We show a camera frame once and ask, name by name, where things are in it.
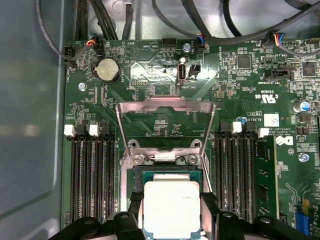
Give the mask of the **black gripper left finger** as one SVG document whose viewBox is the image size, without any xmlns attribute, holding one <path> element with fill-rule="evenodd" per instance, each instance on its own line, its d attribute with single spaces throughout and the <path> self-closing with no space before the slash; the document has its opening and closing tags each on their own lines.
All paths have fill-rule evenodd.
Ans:
<svg viewBox="0 0 320 240">
<path fill-rule="evenodd" d="M 139 211 L 143 202 L 142 192 L 133 192 L 128 211 L 116 213 L 105 223 L 94 217 L 82 217 L 55 235 L 51 240 L 145 240 L 139 226 Z"/>
</svg>

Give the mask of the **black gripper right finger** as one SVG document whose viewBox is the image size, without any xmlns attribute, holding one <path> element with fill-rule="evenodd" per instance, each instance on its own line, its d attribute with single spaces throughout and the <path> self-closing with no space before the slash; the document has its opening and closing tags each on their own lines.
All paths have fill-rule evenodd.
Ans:
<svg viewBox="0 0 320 240">
<path fill-rule="evenodd" d="M 221 211 L 212 192 L 200 194 L 200 217 L 205 237 L 209 240 L 309 240 L 310 237 L 279 219 L 259 216 L 253 223 L 235 213 Z"/>
</svg>

